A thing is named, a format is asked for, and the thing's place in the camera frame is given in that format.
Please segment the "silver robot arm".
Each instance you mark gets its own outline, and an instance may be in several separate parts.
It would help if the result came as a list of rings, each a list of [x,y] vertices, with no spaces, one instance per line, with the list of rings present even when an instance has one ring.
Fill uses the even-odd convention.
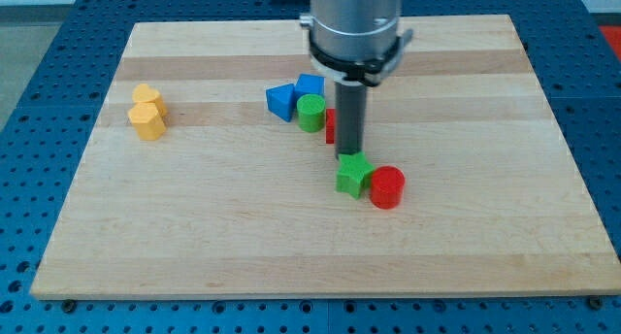
[[[346,86],[381,84],[401,62],[412,31],[399,33],[402,0],[310,0],[300,15],[313,67]]]

